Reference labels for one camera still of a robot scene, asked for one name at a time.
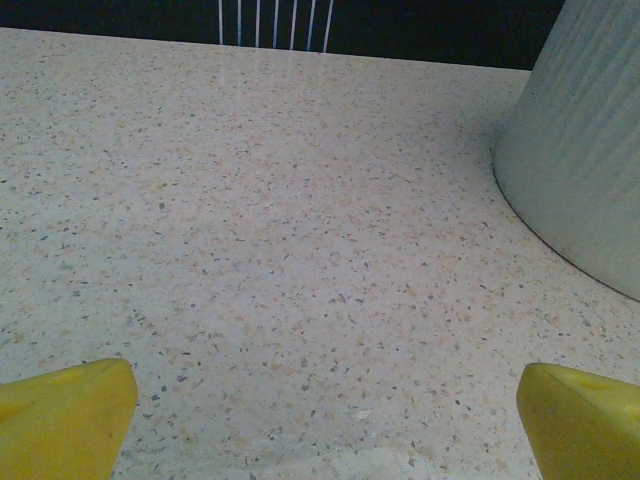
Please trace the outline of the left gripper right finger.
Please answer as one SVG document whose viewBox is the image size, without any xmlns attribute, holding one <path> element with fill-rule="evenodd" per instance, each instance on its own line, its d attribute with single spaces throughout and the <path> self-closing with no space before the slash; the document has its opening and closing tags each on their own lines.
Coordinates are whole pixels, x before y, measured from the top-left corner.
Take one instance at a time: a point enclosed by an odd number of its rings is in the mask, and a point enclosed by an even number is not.
<svg viewBox="0 0 640 480">
<path fill-rule="evenodd" d="M 516 400 L 542 480 L 640 480 L 640 386 L 532 363 Z"/>
</svg>

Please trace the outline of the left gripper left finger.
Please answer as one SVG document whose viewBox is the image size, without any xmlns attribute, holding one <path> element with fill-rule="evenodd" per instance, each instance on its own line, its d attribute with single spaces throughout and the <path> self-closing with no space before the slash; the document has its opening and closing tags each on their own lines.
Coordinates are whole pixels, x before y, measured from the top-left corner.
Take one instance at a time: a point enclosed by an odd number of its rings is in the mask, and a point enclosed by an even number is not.
<svg viewBox="0 0 640 480">
<path fill-rule="evenodd" d="M 0 384 L 0 480 L 111 480 L 137 399 L 119 358 Z"/>
</svg>

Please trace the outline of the ribbed round waste bin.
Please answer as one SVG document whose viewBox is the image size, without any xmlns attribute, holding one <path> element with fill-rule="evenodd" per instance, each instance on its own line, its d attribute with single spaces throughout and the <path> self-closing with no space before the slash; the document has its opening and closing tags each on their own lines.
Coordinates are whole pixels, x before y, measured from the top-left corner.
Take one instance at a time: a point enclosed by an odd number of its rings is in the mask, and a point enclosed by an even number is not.
<svg viewBox="0 0 640 480">
<path fill-rule="evenodd" d="M 640 0 L 565 0 L 493 170 L 550 248 L 640 301 Z"/>
</svg>

